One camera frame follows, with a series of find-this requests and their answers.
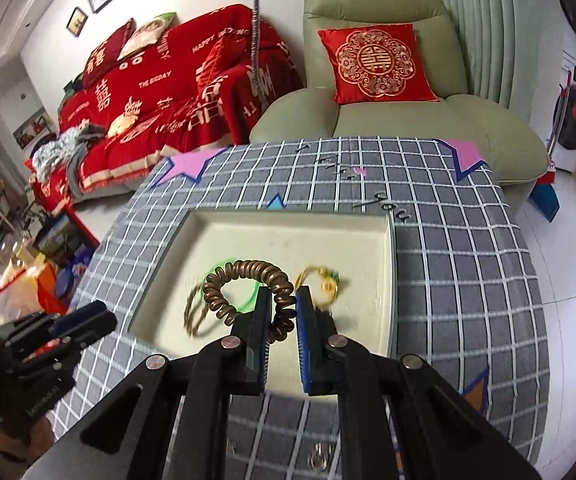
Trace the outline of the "grey checked tablecloth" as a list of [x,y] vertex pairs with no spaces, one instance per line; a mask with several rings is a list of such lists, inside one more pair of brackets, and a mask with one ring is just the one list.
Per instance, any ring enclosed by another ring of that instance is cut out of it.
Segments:
[[386,212],[395,221],[395,351],[427,358],[453,386],[484,382],[483,413],[530,462],[540,455],[550,385],[538,278],[509,203],[484,162],[459,169],[451,142],[282,141],[228,148],[196,178],[151,170],[95,252],[74,302],[105,301],[116,332],[85,351],[55,408],[64,434],[146,356],[128,324],[190,210]]

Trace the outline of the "red embroidered cushion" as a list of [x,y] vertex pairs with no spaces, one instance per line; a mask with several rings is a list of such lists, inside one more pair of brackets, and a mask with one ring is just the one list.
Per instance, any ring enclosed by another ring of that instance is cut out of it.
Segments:
[[410,23],[322,29],[335,102],[437,102]]

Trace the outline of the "small framed picture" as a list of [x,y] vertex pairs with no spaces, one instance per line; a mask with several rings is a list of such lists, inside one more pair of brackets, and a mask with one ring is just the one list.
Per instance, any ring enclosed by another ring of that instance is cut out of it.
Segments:
[[67,24],[67,30],[72,33],[73,36],[79,37],[88,19],[87,14],[76,6],[69,18]]

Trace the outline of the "right pink star sticker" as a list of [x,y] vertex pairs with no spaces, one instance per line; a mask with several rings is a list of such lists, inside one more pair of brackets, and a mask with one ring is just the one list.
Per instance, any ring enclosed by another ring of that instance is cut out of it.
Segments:
[[472,141],[437,139],[437,142],[451,153],[456,182],[463,181],[476,170],[486,166],[486,160],[479,151],[477,144]]

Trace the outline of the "red covered sofa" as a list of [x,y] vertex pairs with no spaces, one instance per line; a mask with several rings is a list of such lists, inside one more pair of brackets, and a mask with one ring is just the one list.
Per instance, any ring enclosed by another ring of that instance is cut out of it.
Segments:
[[76,162],[31,176],[38,202],[58,214],[76,202],[123,194],[176,153],[246,144],[261,104],[301,88],[287,45],[261,24],[259,64],[251,61],[252,11],[236,3],[167,28],[124,58],[128,21],[90,52],[78,88],[57,108],[59,132],[82,122],[103,135]]

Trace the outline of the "left pink star sticker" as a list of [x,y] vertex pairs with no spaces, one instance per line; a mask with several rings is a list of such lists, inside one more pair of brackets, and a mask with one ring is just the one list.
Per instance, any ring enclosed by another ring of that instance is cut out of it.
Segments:
[[225,151],[227,148],[209,148],[173,155],[166,160],[166,171],[152,182],[152,187],[165,184],[177,177],[183,177],[192,184],[198,184],[209,162]]

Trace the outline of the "orange star sticker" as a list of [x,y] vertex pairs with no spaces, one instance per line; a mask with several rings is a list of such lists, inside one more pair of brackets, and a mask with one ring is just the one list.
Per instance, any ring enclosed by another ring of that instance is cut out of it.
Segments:
[[487,366],[474,380],[464,389],[462,396],[480,414],[486,414],[488,406],[488,382],[490,368]]

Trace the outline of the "green plastic bangle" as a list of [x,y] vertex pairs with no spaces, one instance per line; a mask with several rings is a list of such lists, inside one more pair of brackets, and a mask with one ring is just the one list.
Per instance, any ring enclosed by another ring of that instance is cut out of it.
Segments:
[[256,295],[261,284],[252,278],[238,278],[222,287],[223,297],[240,313],[248,313],[256,305]]

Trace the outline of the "lower washing machine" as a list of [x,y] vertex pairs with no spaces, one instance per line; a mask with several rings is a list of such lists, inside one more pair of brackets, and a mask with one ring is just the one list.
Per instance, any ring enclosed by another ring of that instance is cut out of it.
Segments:
[[553,161],[558,170],[572,174],[576,171],[576,58],[566,51],[562,52],[553,126],[558,131]]

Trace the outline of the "green curtain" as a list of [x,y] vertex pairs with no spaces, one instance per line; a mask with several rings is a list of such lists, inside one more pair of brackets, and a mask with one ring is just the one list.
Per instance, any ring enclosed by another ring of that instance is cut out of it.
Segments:
[[528,119],[541,27],[535,0],[443,0],[462,46],[468,88]]

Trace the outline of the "pink star sticker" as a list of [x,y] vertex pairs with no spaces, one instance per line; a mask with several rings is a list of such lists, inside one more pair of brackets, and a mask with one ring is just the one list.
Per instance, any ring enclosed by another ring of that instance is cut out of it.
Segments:
[[166,171],[152,182],[152,187],[165,184],[177,177],[183,177],[192,184],[198,184],[209,162],[225,151],[227,148],[209,148],[173,155],[166,160]]
[[479,151],[477,144],[472,141],[437,139],[437,142],[451,153],[456,182],[463,181],[476,170],[486,166],[486,160]]

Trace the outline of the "blue photo box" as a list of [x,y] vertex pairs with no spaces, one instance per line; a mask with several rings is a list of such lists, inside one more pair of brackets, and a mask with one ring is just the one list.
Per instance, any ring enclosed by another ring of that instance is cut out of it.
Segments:
[[49,219],[38,231],[32,247],[57,268],[54,296],[71,304],[82,281],[98,241],[67,211]]

